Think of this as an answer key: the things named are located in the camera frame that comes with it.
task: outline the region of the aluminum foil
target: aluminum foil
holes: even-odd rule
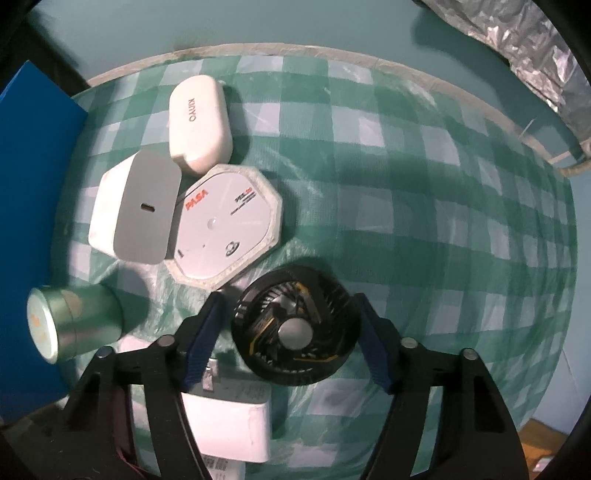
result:
[[[591,87],[574,54],[531,0],[423,0],[447,23],[503,55],[560,115],[591,158]]]

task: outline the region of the green checkered cloth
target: green checkered cloth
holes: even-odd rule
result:
[[[393,74],[312,57],[232,56],[157,65],[81,93],[89,116],[56,214],[54,282],[111,286],[128,337],[152,341],[199,311],[207,292],[176,284],[164,266],[118,261],[88,244],[101,175],[140,148],[167,154],[168,98],[197,74],[224,84],[231,162],[258,167],[284,202],[281,245],[238,284],[314,261],[365,293],[403,336],[439,351],[475,348],[515,424],[530,418],[569,324],[570,184],[482,112]],[[215,351],[222,365],[244,368],[229,332]],[[72,381],[91,357],[66,365]],[[141,393],[134,401],[141,409]],[[272,403],[272,458],[249,464],[247,477],[340,480],[361,473],[390,398],[357,349],[327,380],[274,386]],[[428,465],[439,404],[433,390],[415,471]],[[150,464],[141,426],[139,438]]]

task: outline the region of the white device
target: white device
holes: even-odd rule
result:
[[[90,219],[93,248],[121,260],[155,265],[166,256],[181,170],[141,150],[101,178]]]
[[[238,460],[203,455],[203,463],[212,480],[244,480],[246,475],[246,463]]]
[[[222,85],[207,75],[179,83],[168,107],[170,157],[186,173],[202,175],[232,155]]]
[[[169,272],[215,290],[280,239],[282,200],[253,167],[218,165],[191,186],[174,212]]]
[[[197,384],[181,394],[199,451],[231,460],[262,463],[271,456],[271,386],[222,378],[214,391]]]

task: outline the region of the white power adapter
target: white power adapter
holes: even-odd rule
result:
[[[180,182],[178,165],[149,150],[108,170],[92,210],[90,245],[121,260],[160,263],[168,248]]]
[[[202,175],[232,155],[232,134],[222,85],[207,75],[179,83],[168,107],[170,157],[189,174]]]
[[[269,460],[269,384],[222,378],[214,383],[213,391],[204,390],[200,383],[182,398],[200,452],[243,462]]]

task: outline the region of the blue box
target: blue box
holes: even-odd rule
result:
[[[11,422],[67,394],[37,352],[27,297],[47,284],[54,217],[87,113],[26,62],[0,95],[0,418]]]

